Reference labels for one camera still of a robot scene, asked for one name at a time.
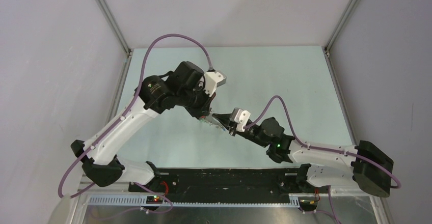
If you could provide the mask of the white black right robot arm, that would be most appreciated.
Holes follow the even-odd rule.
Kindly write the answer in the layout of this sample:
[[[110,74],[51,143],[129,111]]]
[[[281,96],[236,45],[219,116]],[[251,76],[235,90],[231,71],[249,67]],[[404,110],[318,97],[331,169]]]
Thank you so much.
[[[303,146],[294,136],[285,134],[284,127],[274,117],[249,129],[240,126],[250,125],[251,120],[235,119],[230,114],[211,114],[208,119],[230,135],[239,135],[266,148],[267,156],[276,163],[299,163],[295,183],[302,192],[324,186],[358,187],[369,195],[387,198],[393,188],[390,174],[394,162],[372,142],[329,148],[322,144]]]

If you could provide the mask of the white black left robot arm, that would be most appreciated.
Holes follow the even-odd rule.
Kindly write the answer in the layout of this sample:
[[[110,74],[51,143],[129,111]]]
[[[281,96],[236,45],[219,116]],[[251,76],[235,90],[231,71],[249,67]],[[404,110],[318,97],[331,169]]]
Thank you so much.
[[[120,181],[139,183],[151,192],[158,190],[160,173],[152,162],[122,159],[118,151],[145,124],[176,106],[184,107],[196,119],[208,116],[215,91],[225,81],[221,72],[204,72],[189,61],[181,62],[175,71],[144,78],[131,103],[99,133],[71,144],[85,175],[99,187]]]

